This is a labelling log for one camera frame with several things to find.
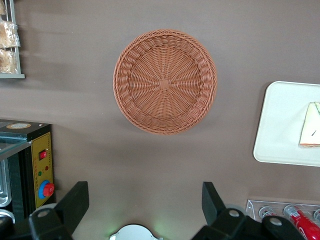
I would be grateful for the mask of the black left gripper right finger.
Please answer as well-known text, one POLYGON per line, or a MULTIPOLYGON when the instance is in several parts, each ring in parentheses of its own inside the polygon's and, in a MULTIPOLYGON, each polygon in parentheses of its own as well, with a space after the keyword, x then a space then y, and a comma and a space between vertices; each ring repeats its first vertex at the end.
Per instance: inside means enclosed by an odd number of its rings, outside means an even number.
POLYGON ((293 224, 280 216, 262 222, 236 208, 227 208, 212 182, 202 183, 202 211, 206 220, 194 240, 303 240, 293 224))

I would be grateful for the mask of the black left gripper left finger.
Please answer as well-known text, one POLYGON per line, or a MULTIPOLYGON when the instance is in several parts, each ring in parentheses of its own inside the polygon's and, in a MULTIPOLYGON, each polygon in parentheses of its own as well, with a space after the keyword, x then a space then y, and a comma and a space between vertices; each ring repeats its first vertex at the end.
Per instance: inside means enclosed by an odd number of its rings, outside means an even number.
POLYGON ((88 209, 88 182, 79 181, 53 208, 48 206, 39 208, 18 223, 13 223, 8 216, 2 216, 0 238, 2 240, 71 240, 88 209))

